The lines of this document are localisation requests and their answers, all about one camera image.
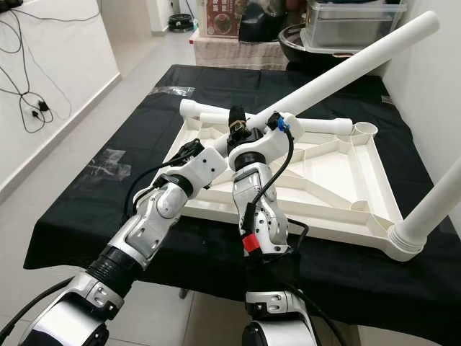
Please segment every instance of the silver robot arm segment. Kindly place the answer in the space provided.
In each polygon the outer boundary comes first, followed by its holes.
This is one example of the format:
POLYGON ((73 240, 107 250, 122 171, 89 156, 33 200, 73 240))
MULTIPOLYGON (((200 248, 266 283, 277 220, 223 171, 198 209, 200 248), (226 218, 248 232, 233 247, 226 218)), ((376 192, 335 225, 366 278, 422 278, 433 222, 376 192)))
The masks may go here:
POLYGON ((105 321, 122 308, 132 283, 146 270, 182 208, 227 167, 214 148, 190 142, 193 156, 161 174, 135 198, 137 213, 126 221, 86 272, 68 284, 24 333, 22 346, 100 346, 105 321))
POLYGON ((257 197, 273 178, 269 164, 289 151, 288 136, 293 144, 302 126, 291 114, 274 113, 265 134, 248 130, 245 112, 233 107, 229 128, 229 166, 236 171, 233 199, 246 258, 246 309, 254 319, 243 331, 242 345, 317 346, 304 302, 278 282, 297 281, 299 258, 290 256, 288 220, 277 204, 275 186, 257 197))

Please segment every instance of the black tablecloth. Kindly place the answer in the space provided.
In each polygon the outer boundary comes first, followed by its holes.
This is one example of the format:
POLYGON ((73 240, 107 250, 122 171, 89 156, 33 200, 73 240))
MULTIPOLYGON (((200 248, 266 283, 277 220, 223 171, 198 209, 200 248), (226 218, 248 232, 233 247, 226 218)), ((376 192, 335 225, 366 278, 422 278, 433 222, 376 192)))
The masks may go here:
MULTIPOLYGON (((192 99, 256 113, 313 77, 289 71, 173 66, 157 84, 196 88, 192 99)), ((87 266, 115 234, 125 193, 161 162, 182 125, 180 96, 147 96, 35 225, 24 268, 87 266)), ((432 183, 410 129, 377 77, 367 76, 303 114, 375 124, 375 137, 398 206, 406 216, 432 183)), ((147 178, 140 186, 150 182, 147 178)), ((422 254, 394 262, 376 249, 321 239, 302 247, 302 288, 334 319, 459 345, 461 244, 447 219, 422 254)), ((143 280, 243 300, 242 246, 234 225, 181 218, 143 280)))

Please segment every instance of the power cord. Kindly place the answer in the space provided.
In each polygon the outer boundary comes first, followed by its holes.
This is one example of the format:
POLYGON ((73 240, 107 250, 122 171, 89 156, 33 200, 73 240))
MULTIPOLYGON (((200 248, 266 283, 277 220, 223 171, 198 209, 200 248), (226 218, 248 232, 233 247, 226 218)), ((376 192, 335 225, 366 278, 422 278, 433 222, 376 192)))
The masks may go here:
POLYGON ((54 17, 40 17, 40 16, 37 16, 36 14, 25 12, 25 11, 22 11, 20 9, 10 9, 10 11, 11 12, 17 12, 17 13, 20 13, 20 14, 24 14, 26 16, 29 16, 29 17, 32 17, 32 18, 35 18, 35 19, 39 19, 39 20, 53 20, 53 21, 62 22, 62 23, 87 22, 87 21, 89 21, 89 20, 91 20, 93 18, 98 17, 101 14, 101 12, 102 12, 102 0, 99 2, 98 12, 96 14, 93 14, 92 16, 90 16, 88 18, 61 19, 61 18, 54 18, 54 17))
POLYGON ((258 201, 261 199, 262 195, 266 193, 266 191, 274 184, 275 180, 277 180, 280 175, 282 175, 283 171, 286 170, 288 165, 290 164, 291 158, 293 157, 293 151, 295 150, 295 142, 293 137, 291 136, 290 129, 286 125, 284 127, 284 132, 287 134, 288 137, 288 155, 285 159, 283 165, 279 168, 279 170, 272 176, 272 178, 262 187, 262 189, 254 196, 254 199, 251 201, 252 204, 257 204, 258 201))
POLYGON ((13 78, 1 66, 0 66, 0 71, 9 80, 9 82, 13 86, 14 90, 12 91, 12 90, 8 90, 8 89, 0 88, 0 91, 5 92, 7 94, 13 94, 13 95, 19 96, 19 111, 21 113, 21 120, 22 120, 22 125, 24 127, 24 130, 26 132, 28 132, 28 133, 36 133, 39 130, 41 130, 45 126, 46 123, 51 123, 53 121, 53 113, 51 112, 51 110, 49 110, 48 106, 46 105, 45 99, 41 95, 39 95, 36 92, 31 92, 30 91, 30 80, 29 80, 29 74, 27 73, 27 67, 26 67, 24 41, 23 41, 23 37, 22 37, 21 23, 20 23, 19 18, 17 17, 17 15, 13 11, 10 11, 10 12, 12 13, 12 16, 16 19, 16 23, 17 23, 17 27, 18 27, 19 32, 16 31, 16 29, 13 28, 12 25, 10 25, 10 24, 8 24, 8 23, 6 23, 4 21, 1 21, 1 22, 2 22, 2 24, 5 24, 7 27, 9 27, 13 31, 13 33, 17 36, 17 38, 19 40, 19 47, 16 50, 7 50, 7 49, 4 49, 4 48, 2 48, 1 50, 3 52, 5 52, 5 53, 8 53, 8 54, 15 54, 15 53, 21 52, 22 68, 24 70, 24 77, 25 77, 25 81, 26 81, 26 91, 21 92, 19 87, 17 86, 17 84, 13 81, 13 78), (46 105, 46 108, 48 108, 48 112, 50 113, 50 120, 45 119, 45 116, 43 115, 43 110, 41 110, 40 107, 37 107, 37 106, 31 104, 30 102, 28 102, 26 100, 25 96, 28 95, 28 94, 36 96, 39 99, 39 101, 38 101, 39 104, 46 105), (35 119, 37 119, 37 120, 39 120, 41 122, 41 124, 40 124, 40 126, 38 128, 32 130, 32 129, 27 127, 22 103, 25 103, 26 105, 28 105, 29 107, 34 109, 32 111, 32 116, 35 119))
POLYGON ((58 84, 50 77, 50 75, 48 75, 46 73, 46 71, 43 69, 43 67, 35 60, 35 57, 32 53, 32 51, 30 50, 30 47, 29 45, 27 44, 27 42, 25 42, 24 40, 22 41, 22 44, 23 46, 25 46, 27 48, 27 51, 29 52, 29 55, 30 55, 30 58, 32 59, 32 62, 34 63, 34 65, 42 72, 42 74, 45 75, 45 77, 51 82, 51 84, 56 88, 56 90, 59 91, 59 93, 61 95, 63 95, 63 98, 66 100, 68 106, 69 106, 69 111, 68 111, 68 114, 67 114, 67 117, 61 117, 59 116, 59 113, 56 112, 55 110, 52 110, 50 109, 50 114, 52 114, 52 111, 61 119, 61 120, 65 120, 65 119, 68 119, 70 118, 70 116, 72 115, 72 112, 73 112, 73 109, 72 109, 72 102, 70 101, 70 99, 67 97, 66 93, 58 86, 58 84))
POLYGON ((189 12, 190 12, 190 15, 192 16, 192 19, 195 19, 195 16, 194 16, 194 14, 192 13, 192 10, 191 10, 191 8, 190 8, 189 1, 188 1, 188 0, 186 0, 186 5, 187 5, 187 8, 189 8, 189 12))
POLYGON ((310 309, 314 310, 325 321, 325 323, 327 323, 327 325, 330 327, 333 334, 338 339, 339 344, 341 346, 348 346, 346 339, 344 339, 344 336, 341 333, 341 330, 339 330, 338 326, 336 326, 335 323, 328 317, 325 311, 320 309, 320 307, 312 299, 307 297, 301 290, 298 290, 292 284, 290 283, 282 283, 282 284, 287 288, 289 292, 293 293, 298 298, 302 299, 306 306, 309 306, 310 309))
POLYGON ((41 294, 33 298, 24 308, 21 309, 7 324, 6 326, 0 331, 0 345, 5 342, 5 339, 11 334, 14 326, 16 323, 23 317, 33 306, 35 306, 39 301, 48 297, 50 294, 57 292, 63 288, 65 288, 73 278, 66 279, 57 283, 56 285, 50 287, 49 289, 43 291, 41 294))
POLYGON ((297 240, 295 250, 293 251, 294 253, 299 254, 300 250, 301 250, 301 244, 303 243, 303 240, 304 240, 305 236, 309 232, 309 226, 306 225, 305 223, 301 222, 301 221, 293 220, 292 218, 288 218, 288 222, 290 222, 290 223, 292 223, 294 225, 297 225, 297 226, 301 226, 303 228, 303 231, 301 232, 300 237, 297 240))
POLYGON ((19 37, 17 31, 12 27, 11 24, 4 22, 3 20, 0 20, 0 24, 6 25, 17 37, 17 42, 18 42, 18 48, 15 50, 7 50, 2 47, 0 47, 0 50, 6 54, 16 54, 21 50, 22 44, 21 44, 21 38, 19 37))

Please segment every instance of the electrical wire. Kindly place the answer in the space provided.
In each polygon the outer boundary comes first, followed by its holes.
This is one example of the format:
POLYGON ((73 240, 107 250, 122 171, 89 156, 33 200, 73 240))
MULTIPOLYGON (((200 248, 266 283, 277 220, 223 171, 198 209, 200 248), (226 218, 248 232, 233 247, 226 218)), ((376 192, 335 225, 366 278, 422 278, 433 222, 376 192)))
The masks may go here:
MULTIPOLYGON (((138 175, 138 177, 131 183, 131 186, 130 188, 128 189, 128 192, 127 192, 127 195, 125 196, 125 202, 123 203, 123 215, 122 215, 122 222, 126 222, 127 219, 129 219, 130 215, 128 213, 128 207, 130 205, 130 197, 131 197, 131 194, 133 193, 133 190, 136 188, 136 185, 139 183, 139 181, 142 180, 142 178, 144 178, 146 175, 148 174, 151 174, 153 172, 155 172, 156 170, 160 169, 160 168, 163 168, 163 167, 167 167, 167 166, 170 166, 172 164, 176 164, 176 163, 179 163, 187 158, 189 158, 191 155, 191 153, 186 153, 185 155, 182 155, 176 159, 172 159, 168 162, 164 162, 156 167, 153 167, 153 168, 150 168, 148 169, 147 171, 145 171, 144 173, 138 175)), ((136 213, 136 204, 138 203, 138 201, 144 197, 145 195, 147 195, 150 191, 152 191, 152 188, 151 189, 148 189, 144 192, 142 192, 139 196, 137 196, 137 198, 133 201, 133 215, 136 213)))
POLYGON ((63 23, 69 23, 69 22, 87 22, 93 18, 96 18, 98 17, 100 14, 101 14, 101 9, 98 8, 98 12, 96 14, 93 14, 92 16, 88 17, 88 18, 75 18, 75 19, 61 19, 61 18, 53 18, 53 17, 40 17, 40 16, 37 16, 35 14, 32 14, 32 13, 29 13, 29 12, 25 12, 25 11, 22 11, 20 9, 10 9, 11 12, 17 12, 17 13, 20 13, 20 14, 24 14, 26 16, 29 16, 29 17, 32 17, 32 18, 35 18, 35 19, 38 19, 38 20, 53 20, 53 21, 56 21, 56 22, 63 22, 63 23))
POLYGON ((19 43, 19 46, 17 49, 15 50, 7 50, 5 48, 2 48, 0 47, 0 50, 4 53, 7 53, 7 54, 16 54, 18 53, 20 50, 21 50, 21 47, 22 47, 22 44, 21 44, 21 38, 19 37, 19 34, 17 33, 17 31, 12 27, 11 24, 7 23, 7 22, 4 22, 3 20, 0 20, 0 24, 3 24, 3 25, 6 25, 7 27, 9 27, 9 29, 11 29, 11 31, 16 35, 17 37, 17 40, 18 40, 18 43, 19 43))
POLYGON ((290 222, 290 223, 292 223, 294 225, 297 225, 297 226, 301 226, 303 228, 303 231, 301 232, 300 237, 297 240, 295 250, 293 251, 294 253, 299 254, 300 249, 301 249, 301 244, 303 243, 303 240, 304 240, 306 234, 309 232, 309 226, 306 225, 305 223, 301 222, 301 221, 293 220, 292 218, 288 218, 288 222, 290 222))
POLYGON ((312 299, 307 297, 303 292, 301 292, 301 290, 298 290, 295 286, 291 285, 290 283, 283 283, 283 285, 288 289, 288 291, 295 294, 298 298, 302 299, 306 306, 309 306, 310 309, 313 309, 325 321, 325 323, 327 323, 333 334, 338 339, 339 344, 341 346, 348 346, 346 340, 344 339, 344 336, 341 333, 341 330, 339 330, 338 326, 336 326, 334 322, 328 317, 325 311, 320 309, 320 307, 312 299))
POLYGON ((320 341, 320 337, 318 337, 317 329, 312 320, 310 321, 310 325, 312 326, 312 333, 314 334, 315 343, 317 346, 322 346, 322 342, 320 341))
MULTIPOLYGON (((5 75, 5 77, 9 80, 10 84, 13 86, 14 90, 8 90, 8 89, 5 89, 5 88, 0 88, 0 91, 1 92, 5 92, 7 94, 13 94, 13 95, 17 95, 19 96, 19 111, 21 113, 21 121, 22 121, 22 125, 24 127, 24 130, 28 133, 36 133, 38 132, 39 130, 41 130, 44 125, 46 123, 51 123, 53 122, 54 120, 54 114, 53 114, 53 111, 51 109, 48 109, 48 112, 50 113, 50 119, 47 120, 43 114, 43 111, 31 104, 30 102, 27 101, 27 99, 25 98, 26 95, 28 94, 31 94, 31 95, 34 95, 36 96, 41 102, 44 102, 46 104, 46 101, 45 101, 45 98, 43 96, 41 96, 40 94, 36 93, 36 92, 31 92, 30 91, 30 79, 29 79, 29 74, 27 73, 27 66, 26 66, 26 60, 25 60, 25 51, 24 51, 24 38, 22 36, 22 28, 21 28, 21 23, 19 21, 19 18, 18 16, 13 12, 13 11, 10 11, 12 16, 15 18, 16 20, 16 23, 17 23, 17 28, 18 28, 18 31, 12 27, 12 25, 10 25, 9 23, 6 23, 4 21, 1 21, 2 24, 6 25, 7 27, 9 27, 13 33, 16 35, 16 37, 18 38, 19 40, 19 48, 16 49, 16 50, 7 50, 7 49, 4 49, 4 48, 1 48, 2 51, 4 51, 5 53, 8 53, 8 54, 15 54, 15 53, 19 53, 21 52, 21 57, 22 57, 22 68, 24 70, 24 77, 25 77, 25 81, 26 81, 26 91, 25 92, 21 92, 20 88, 18 87, 18 85, 13 81, 13 78, 5 71, 5 69, 3 67, 0 66, 0 71, 5 75), (22 103, 25 103, 26 105, 28 105, 29 107, 33 108, 36 112, 37 112, 37 115, 35 116, 35 118, 37 120, 39 120, 41 122, 40 126, 34 130, 30 129, 27 124, 26 124, 26 119, 25 119, 25 116, 24 116, 24 109, 23 109, 23 106, 22 106, 22 103)), ((51 82, 53 83, 53 85, 55 85, 55 87, 57 87, 57 89, 63 94, 62 90, 60 88, 58 88, 58 86, 56 85, 56 83, 43 71, 43 69, 37 64, 37 61, 35 61, 35 58, 33 57, 32 55, 32 52, 30 51, 30 48, 27 46, 27 49, 29 50, 29 53, 31 54, 32 56, 32 60, 34 61, 34 64, 36 66, 39 67, 39 69, 49 78, 49 80, 51 80, 51 82)))
POLYGON ((33 298, 27 305, 22 308, 7 324, 6 326, 0 331, 0 345, 2 345, 5 339, 11 334, 14 326, 16 323, 23 317, 34 305, 36 305, 42 299, 48 297, 50 294, 57 292, 60 289, 65 288, 73 278, 66 279, 57 283, 56 285, 50 287, 49 289, 43 291, 41 294, 33 298))
POLYGON ((194 14, 192 13, 192 10, 191 10, 191 8, 190 8, 190 5, 189 5, 188 0, 186 0, 186 5, 187 5, 187 7, 189 8, 189 12, 190 12, 190 15, 192 16, 192 19, 195 19, 195 16, 194 16, 194 14))
POLYGON ((32 62, 34 63, 34 65, 42 72, 42 74, 45 75, 45 77, 51 82, 51 84, 56 88, 56 90, 58 90, 60 92, 60 94, 63 95, 63 98, 67 101, 67 104, 69 106, 69 111, 68 111, 68 116, 67 117, 60 117, 58 112, 56 112, 56 111, 54 111, 54 112, 56 113, 56 115, 61 120, 65 120, 65 119, 69 118, 72 115, 72 112, 73 112, 72 102, 67 97, 66 93, 58 86, 58 84, 50 77, 50 75, 48 75, 46 73, 46 71, 43 69, 43 67, 35 60, 35 57, 32 54, 32 51, 30 50, 29 45, 27 44, 27 41, 24 41, 24 39, 23 39, 22 40, 22 45, 27 48, 27 51, 29 52, 30 58, 32 59, 32 62))
POLYGON ((257 195, 254 197, 253 201, 251 202, 252 204, 257 204, 258 203, 258 201, 261 199, 263 194, 266 193, 266 191, 271 187, 271 185, 274 184, 275 180, 277 180, 277 178, 280 175, 282 175, 283 171, 290 164, 291 158, 293 157, 293 151, 295 150, 295 142, 293 140, 293 137, 291 136, 290 129, 287 126, 284 128, 284 132, 287 134, 287 137, 288 137, 288 155, 287 155, 287 158, 285 159, 285 162, 279 168, 279 170, 274 174, 274 176, 257 193, 257 195))

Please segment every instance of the white pvc pipe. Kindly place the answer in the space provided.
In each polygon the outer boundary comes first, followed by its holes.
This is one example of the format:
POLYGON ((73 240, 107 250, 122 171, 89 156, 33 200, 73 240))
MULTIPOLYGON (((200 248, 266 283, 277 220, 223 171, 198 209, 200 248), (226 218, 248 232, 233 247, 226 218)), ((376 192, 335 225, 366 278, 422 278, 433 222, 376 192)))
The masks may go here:
POLYGON ((298 119, 304 131, 350 135, 354 129, 352 120, 338 117, 333 120, 298 119))
POLYGON ((203 123, 227 125, 229 112, 227 113, 200 113, 199 119, 203 123))
MULTIPOLYGON (((200 121, 211 124, 228 124, 228 111, 222 113, 203 112, 199 115, 200 121)), ((354 130, 352 120, 336 118, 333 120, 298 119, 304 131, 316 133, 332 133, 335 135, 350 135, 354 130)))
POLYGON ((460 200, 461 157, 410 215, 395 226, 396 234, 410 246, 424 245, 427 236, 447 217, 460 200))
POLYGON ((267 119, 274 111, 288 112, 294 115, 304 112, 322 99, 390 60, 395 54, 433 34, 438 29, 439 20, 433 11, 422 14, 262 110, 255 117, 251 117, 247 122, 247 126, 250 128, 264 128, 267 119))
MULTIPOLYGON (((190 117, 192 119, 199 119, 200 113, 225 113, 229 114, 229 110, 221 107, 204 105, 199 102, 195 102, 191 99, 182 99, 179 105, 179 114, 185 119, 190 117)), ((253 116, 252 114, 245 113, 246 117, 253 116)))

